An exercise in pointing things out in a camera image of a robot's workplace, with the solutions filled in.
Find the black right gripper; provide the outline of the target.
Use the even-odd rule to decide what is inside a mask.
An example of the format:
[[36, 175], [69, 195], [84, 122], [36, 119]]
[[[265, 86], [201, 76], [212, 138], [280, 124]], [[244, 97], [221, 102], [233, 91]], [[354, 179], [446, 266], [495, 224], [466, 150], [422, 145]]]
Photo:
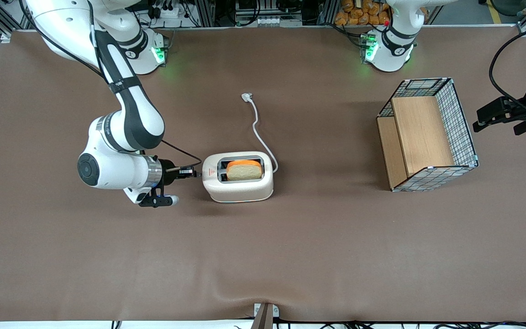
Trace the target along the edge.
[[180, 179], [198, 178], [198, 171], [194, 167], [181, 167], [179, 169], [171, 160], [155, 159], [159, 161], [162, 169], [161, 180], [155, 186], [155, 196], [165, 196], [165, 187], [178, 179], [178, 175]]

